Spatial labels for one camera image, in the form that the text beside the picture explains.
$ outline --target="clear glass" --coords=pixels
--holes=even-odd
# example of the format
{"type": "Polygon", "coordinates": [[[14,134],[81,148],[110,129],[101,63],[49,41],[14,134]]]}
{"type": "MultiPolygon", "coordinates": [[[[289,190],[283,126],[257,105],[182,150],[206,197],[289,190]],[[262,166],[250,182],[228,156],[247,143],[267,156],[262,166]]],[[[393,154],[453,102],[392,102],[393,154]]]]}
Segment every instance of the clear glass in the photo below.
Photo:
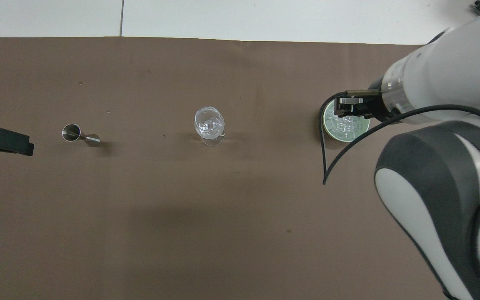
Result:
{"type": "Polygon", "coordinates": [[[225,138],[223,116],[212,106],[205,106],[196,112],[194,128],[202,141],[208,146],[217,146],[225,138]]]}

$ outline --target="brown paper mat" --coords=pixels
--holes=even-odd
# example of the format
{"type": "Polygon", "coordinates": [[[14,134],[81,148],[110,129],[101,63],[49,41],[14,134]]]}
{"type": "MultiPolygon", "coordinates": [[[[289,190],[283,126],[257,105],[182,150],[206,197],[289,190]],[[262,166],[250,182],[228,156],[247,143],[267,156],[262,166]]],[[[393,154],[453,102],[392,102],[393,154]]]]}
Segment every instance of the brown paper mat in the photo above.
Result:
{"type": "Polygon", "coordinates": [[[383,145],[412,127],[358,144],[321,184],[322,102],[414,49],[0,38],[0,127],[35,144],[0,153],[0,299],[443,299],[373,186],[383,145]],[[219,147],[193,128],[206,105],[225,118],[219,147]],[[68,123],[103,146],[65,142],[68,123]]]}

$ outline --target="jigger cup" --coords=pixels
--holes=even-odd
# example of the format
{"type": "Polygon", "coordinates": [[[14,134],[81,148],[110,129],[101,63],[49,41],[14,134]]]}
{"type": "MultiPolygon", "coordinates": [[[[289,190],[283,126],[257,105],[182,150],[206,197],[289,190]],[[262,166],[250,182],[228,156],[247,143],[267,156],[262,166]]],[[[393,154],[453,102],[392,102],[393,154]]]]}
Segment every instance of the jigger cup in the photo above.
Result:
{"type": "Polygon", "coordinates": [[[84,135],[75,124],[68,124],[62,130],[62,137],[68,142],[75,142],[77,140],[84,140],[90,147],[99,146],[99,135],[84,135]]]}

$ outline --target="tile grout line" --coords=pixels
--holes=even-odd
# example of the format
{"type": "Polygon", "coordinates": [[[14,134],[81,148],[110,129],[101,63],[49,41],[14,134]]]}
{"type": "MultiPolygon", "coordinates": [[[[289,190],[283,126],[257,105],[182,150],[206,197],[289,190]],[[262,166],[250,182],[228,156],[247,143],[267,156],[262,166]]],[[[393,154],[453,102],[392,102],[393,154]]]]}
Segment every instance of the tile grout line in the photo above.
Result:
{"type": "Polygon", "coordinates": [[[125,3],[125,0],[122,0],[122,15],[120,17],[120,36],[122,36],[122,28],[123,28],[123,5],[125,3]]]}

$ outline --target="white tile floor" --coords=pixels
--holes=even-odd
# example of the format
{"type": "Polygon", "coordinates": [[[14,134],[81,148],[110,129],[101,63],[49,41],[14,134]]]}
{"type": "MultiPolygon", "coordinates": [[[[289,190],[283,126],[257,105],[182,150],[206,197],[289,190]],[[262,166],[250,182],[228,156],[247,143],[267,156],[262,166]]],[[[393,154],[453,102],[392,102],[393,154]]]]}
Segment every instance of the white tile floor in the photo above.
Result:
{"type": "MultiPolygon", "coordinates": [[[[472,0],[124,0],[123,36],[423,44],[472,0]]],[[[0,0],[0,36],[118,36],[122,0],[0,0]]]]}

